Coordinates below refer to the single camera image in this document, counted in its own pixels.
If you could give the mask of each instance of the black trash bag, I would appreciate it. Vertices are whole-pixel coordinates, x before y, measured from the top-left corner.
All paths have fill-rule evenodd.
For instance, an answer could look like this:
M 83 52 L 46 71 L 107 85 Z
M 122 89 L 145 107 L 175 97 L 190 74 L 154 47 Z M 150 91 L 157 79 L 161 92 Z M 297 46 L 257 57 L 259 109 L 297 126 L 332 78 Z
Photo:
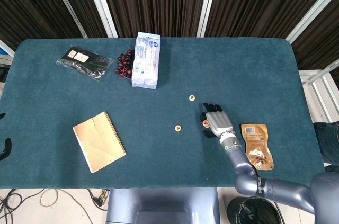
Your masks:
M 227 207 L 231 224 L 281 224 L 281 218 L 274 205 L 257 196 L 233 199 Z

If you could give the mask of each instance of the notebook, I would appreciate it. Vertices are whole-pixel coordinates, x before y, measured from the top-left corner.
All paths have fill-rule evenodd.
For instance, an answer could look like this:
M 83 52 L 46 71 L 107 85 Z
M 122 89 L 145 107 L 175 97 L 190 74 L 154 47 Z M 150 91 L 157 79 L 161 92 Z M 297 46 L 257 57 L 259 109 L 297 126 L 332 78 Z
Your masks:
M 126 155 L 106 112 L 73 127 L 91 173 Z

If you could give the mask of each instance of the red grapes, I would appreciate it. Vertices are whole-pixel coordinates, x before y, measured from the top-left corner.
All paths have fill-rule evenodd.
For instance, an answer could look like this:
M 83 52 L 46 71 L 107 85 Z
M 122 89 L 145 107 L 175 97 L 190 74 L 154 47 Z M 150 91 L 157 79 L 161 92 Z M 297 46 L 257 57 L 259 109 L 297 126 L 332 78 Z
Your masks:
M 131 78 L 132 77 L 132 50 L 128 50 L 127 53 L 121 54 L 118 58 L 118 67 L 115 70 L 116 74 L 119 74 L 120 77 Z

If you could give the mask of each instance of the brown pouch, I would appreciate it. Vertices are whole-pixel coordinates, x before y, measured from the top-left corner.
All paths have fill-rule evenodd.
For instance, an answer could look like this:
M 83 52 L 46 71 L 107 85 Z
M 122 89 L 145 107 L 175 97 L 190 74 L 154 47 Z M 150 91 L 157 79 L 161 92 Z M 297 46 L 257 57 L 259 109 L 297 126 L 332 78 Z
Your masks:
M 258 170 L 274 169 L 273 158 L 267 145 L 269 133 L 266 124 L 242 124 L 241 129 L 249 162 Z

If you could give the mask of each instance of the white package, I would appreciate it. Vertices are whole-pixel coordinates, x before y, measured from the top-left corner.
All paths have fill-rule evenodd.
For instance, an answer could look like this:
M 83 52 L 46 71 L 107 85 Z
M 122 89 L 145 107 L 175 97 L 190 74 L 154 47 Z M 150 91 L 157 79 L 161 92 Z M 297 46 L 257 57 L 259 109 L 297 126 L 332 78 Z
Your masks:
M 138 32 L 132 86 L 155 89 L 158 82 L 160 35 Z

